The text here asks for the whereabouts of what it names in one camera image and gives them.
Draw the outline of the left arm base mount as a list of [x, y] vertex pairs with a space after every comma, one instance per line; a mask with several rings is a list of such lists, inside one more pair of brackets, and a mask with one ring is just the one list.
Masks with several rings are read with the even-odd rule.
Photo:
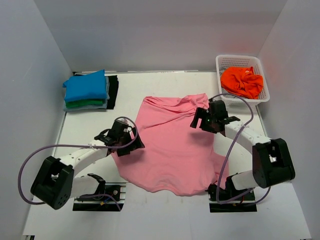
[[104, 195], [99, 197], [78, 197], [73, 202], [74, 212], [120, 212], [125, 204], [126, 182], [107, 182]]

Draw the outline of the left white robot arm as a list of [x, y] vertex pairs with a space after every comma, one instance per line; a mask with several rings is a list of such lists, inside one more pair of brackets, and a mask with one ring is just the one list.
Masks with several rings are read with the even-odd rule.
[[109, 129], [101, 131], [87, 145], [75, 145], [77, 150], [62, 157], [47, 157], [33, 181], [30, 192], [54, 210], [69, 199], [114, 200], [106, 192], [106, 181], [97, 174], [78, 174], [95, 162], [116, 153], [119, 157], [145, 146], [136, 124], [128, 117], [118, 117]]

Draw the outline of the pink t shirt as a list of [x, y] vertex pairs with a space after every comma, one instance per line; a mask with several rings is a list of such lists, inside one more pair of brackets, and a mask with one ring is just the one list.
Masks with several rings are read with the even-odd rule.
[[214, 150], [214, 134], [190, 127], [196, 109], [208, 107], [205, 93], [146, 96], [135, 120], [144, 148], [112, 154], [119, 175], [148, 192], [177, 196], [197, 195], [216, 184], [225, 157]]

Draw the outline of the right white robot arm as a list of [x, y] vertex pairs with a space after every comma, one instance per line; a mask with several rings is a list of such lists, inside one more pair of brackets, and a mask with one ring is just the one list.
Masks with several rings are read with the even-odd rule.
[[215, 201], [219, 204], [236, 201], [254, 188], [270, 188], [296, 177], [286, 141], [260, 135], [241, 123], [238, 117], [229, 116], [222, 100], [210, 100], [207, 109], [198, 107], [190, 127], [222, 134], [232, 140], [232, 145], [240, 144], [251, 153], [252, 169], [227, 177], [225, 193], [228, 199], [220, 199], [220, 186], [216, 186]]

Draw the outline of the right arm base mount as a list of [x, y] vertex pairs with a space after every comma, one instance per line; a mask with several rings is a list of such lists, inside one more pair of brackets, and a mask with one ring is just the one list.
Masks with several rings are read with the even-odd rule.
[[[219, 189], [219, 200], [226, 201], [239, 194], [244, 193], [246, 190], [231, 190], [231, 189]], [[210, 213], [254, 213], [257, 212], [256, 198], [254, 192], [251, 190], [246, 195], [238, 197], [237, 199], [230, 201], [226, 204], [219, 204], [216, 198], [217, 186], [211, 184], [206, 190], [209, 200], [209, 212]]]

